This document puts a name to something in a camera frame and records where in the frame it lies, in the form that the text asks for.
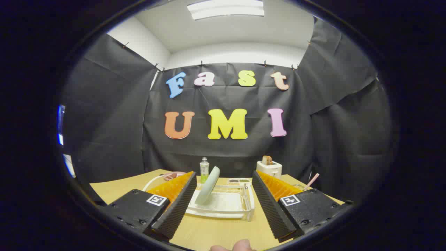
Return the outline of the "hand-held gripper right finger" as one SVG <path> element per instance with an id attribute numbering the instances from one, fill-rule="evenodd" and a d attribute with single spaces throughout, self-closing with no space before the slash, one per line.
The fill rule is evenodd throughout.
<path id="1" fill-rule="evenodd" d="M 279 242 L 316 230 L 353 206 L 352 201 L 341 204 L 317 189 L 301 190 L 259 170 L 252 174 L 252 187 Z"/>

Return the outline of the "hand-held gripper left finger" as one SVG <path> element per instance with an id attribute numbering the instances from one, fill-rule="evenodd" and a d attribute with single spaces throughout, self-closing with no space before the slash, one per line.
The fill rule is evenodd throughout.
<path id="1" fill-rule="evenodd" d="M 168 242 L 191 202 L 196 176 L 189 172 L 149 190 L 132 189 L 102 211 L 131 231 Z"/>

